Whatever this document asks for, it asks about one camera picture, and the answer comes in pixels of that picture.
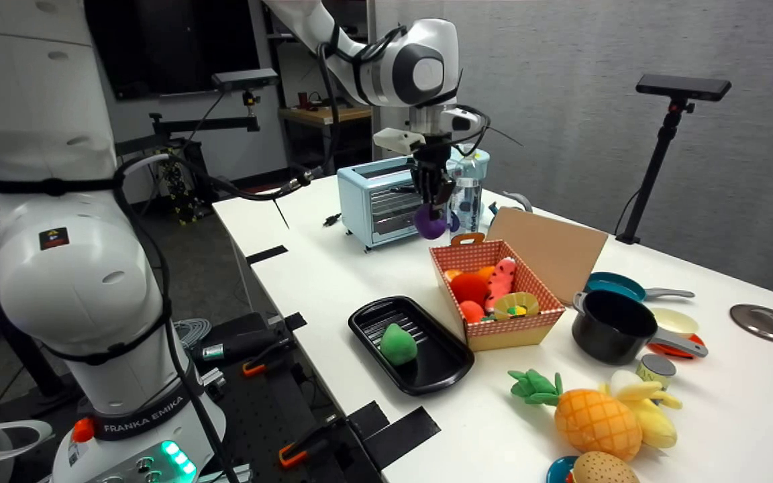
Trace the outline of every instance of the cardboard box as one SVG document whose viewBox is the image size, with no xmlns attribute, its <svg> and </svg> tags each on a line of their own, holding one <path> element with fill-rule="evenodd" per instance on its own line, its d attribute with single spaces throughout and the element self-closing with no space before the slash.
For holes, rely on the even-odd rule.
<svg viewBox="0 0 773 483">
<path fill-rule="evenodd" d="M 537 345 L 564 314 L 564 302 L 573 302 L 592 271 L 606 235 L 592 227 L 539 216 L 524 208 L 500 208 L 486 242 L 431 247 L 431 259 L 443 294 L 461 318 L 443 271 L 478 271 L 516 257 L 512 293 L 535 293 L 539 298 L 537 317 L 463 324 L 463 341 L 473 350 L 505 345 Z"/>
</svg>

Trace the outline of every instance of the yellow fruit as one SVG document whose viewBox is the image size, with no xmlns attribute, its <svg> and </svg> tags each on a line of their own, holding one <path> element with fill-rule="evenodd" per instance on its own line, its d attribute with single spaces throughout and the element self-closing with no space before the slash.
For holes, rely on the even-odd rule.
<svg viewBox="0 0 773 483">
<path fill-rule="evenodd" d="M 620 399 L 592 392 L 564 392 L 556 405 L 556 431 L 580 454 L 604 451 L 631 462 L 642 448 L 642 423 Z"/>
<path fill-rule="evenodd" d="M 622 459 L 602 454 L 602 451 L 580 454 L 571 466 L 571 481 L 573 483 L 639 483 L 639 478 Z"/>
</svg>

